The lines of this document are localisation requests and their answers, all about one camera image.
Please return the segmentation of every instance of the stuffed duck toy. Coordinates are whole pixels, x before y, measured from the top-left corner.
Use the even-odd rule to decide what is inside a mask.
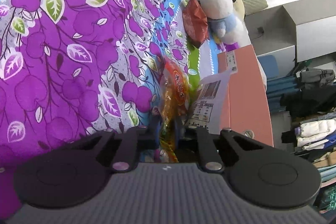
[[[244,32],[244,27],[234,13],[232,0],[197,1],[208,18],[210,29],[219,39],[219,43],[224,43],[226,51],[239,48],[238,41]]]

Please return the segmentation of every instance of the bed sheet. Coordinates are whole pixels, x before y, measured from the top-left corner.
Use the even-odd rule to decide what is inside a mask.
[[[216,73],[213,40],[190,47],[188,0],[0,0],[0,219],[20,206],[15,166],[97,130],[159,113],[167,56],[196,85]]]

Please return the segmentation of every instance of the pink box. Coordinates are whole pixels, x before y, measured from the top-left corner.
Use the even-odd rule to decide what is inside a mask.
[[[254,132],[254,139],[273,146],[266,91],[252,45],[236,49],[237,72],[231,74],[221,114],[221,128]],[[227,69],[226,52],[218,54],[218,73]]]

